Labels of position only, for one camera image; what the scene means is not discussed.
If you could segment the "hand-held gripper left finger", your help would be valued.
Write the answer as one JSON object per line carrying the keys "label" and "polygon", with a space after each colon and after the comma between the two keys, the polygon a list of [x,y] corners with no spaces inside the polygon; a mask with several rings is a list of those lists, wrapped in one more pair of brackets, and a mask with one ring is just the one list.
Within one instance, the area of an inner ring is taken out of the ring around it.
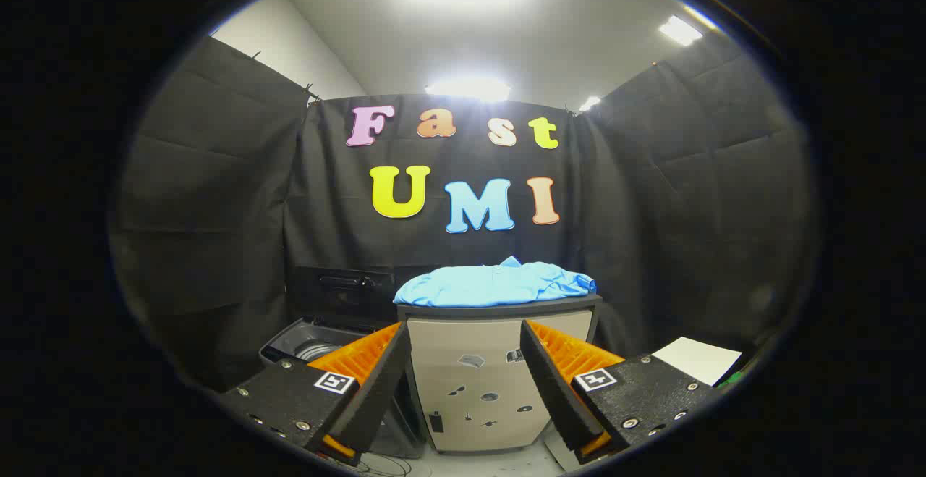
{"label": "hand-held gripper left finger", "polygon": [[370,451],[411,354],[400,321],[312,360],[284,356],[228,391],[219,407],[314,457],[357,466]]}

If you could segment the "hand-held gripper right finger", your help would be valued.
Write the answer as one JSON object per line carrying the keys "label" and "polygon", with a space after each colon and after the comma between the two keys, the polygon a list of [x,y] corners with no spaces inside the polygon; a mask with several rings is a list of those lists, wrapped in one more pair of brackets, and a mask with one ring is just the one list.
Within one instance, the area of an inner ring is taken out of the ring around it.
{"label": "hand-held gripper right finger", "polygon": [[720,401],[721,392],[654,355],[622,358],[522,320],[524,360],[553,427],[579,463],[648,443]]}

